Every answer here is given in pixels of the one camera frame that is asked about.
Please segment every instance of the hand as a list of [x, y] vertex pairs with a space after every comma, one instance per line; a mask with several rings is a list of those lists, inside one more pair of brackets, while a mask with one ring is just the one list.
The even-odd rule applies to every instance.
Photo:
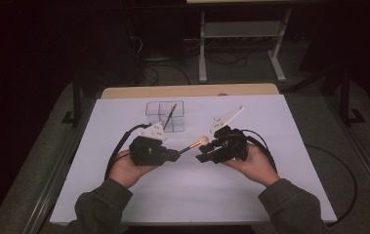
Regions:
[[136, 166], [130, 159], [130, 150], [118, 153], [117, 160], [111, 168], [109, 178], [119, 182], [125, 188], [135, 185], [145, 174], [153, 171], [158, 166]]
[[223, 164], [243, 173], [252, 181], [265, 187], [269, 187], [280, 180], [280, 177], [270, 165], [267, 156], [258, 146], [248, 143], [246, 150], [248, 151], [248, 157], [245, 161], [235, 159], [225, 161]]

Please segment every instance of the person's left hand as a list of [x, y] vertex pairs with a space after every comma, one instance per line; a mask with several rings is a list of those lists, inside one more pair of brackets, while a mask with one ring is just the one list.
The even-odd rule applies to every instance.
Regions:
[[117, 159], [115, 159], [117, 161], [114, 163], [111, 168], [111, 172], [109, 173], [109, 178], [119, 182], [125, 188], [130, 188], [131, 186], [135, 185], [142, 176], [158, 167], [136, 166], [128, 154], [130, 154], [130, 150], [124, 150], [118, 153]]

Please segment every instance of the white tabletop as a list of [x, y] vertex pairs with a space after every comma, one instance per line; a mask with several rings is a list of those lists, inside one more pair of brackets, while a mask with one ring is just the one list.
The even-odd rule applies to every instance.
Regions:
[[[267, 95], [99, 99], [51, 216], [52, 222], [68, 223], [75, 219], [78, 196], [103, 182], [107, 161], [120, 138], [134, 126], [146, 123], [146, 104], [170, 100], [182, 100], [185, 104], [185, 131], [167, 134], [164, 146], [181, 150], [201, 136], [212, 140], [209, 128], [213, 118], [243, 105], [244, 110], [229, 126], [260, 134], [274, 157], [279, 175], [318, 197], [323, 220], [337, 219], [284, 96]], [[139, 130], [132, 133], [123, 149], [138, 133]], [[262, 185], [224, 165], [201, 164], [194, 157], [197, 154], [200, 151], [193, 148], [176, 163], [167, 162], [142, 177], [131, 188], [134, 196], [122, 222], [164, 225], [268, 221], [258, 200], [264, 191]]]

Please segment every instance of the transparent box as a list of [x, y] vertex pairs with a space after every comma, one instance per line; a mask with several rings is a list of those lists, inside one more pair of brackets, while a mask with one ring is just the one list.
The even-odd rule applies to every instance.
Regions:
[[185, 107], [182, 100], [148, 102], [145, 115], [150, 124], [161, 123], [165, 133], [185, 130]]

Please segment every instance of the gray sleeve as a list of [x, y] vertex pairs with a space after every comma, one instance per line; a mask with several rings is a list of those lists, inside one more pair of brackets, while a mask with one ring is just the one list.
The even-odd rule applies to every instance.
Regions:
[[133, 194], [108, 179], [92, 192], [83, 193], [75, 204], [77, 219], [64, 233], [119, 233], [122, 213]]
[[321, 219], [318, 198], [287, 179], [268, 187], [259, 199], [278, 234], [331, 233]]

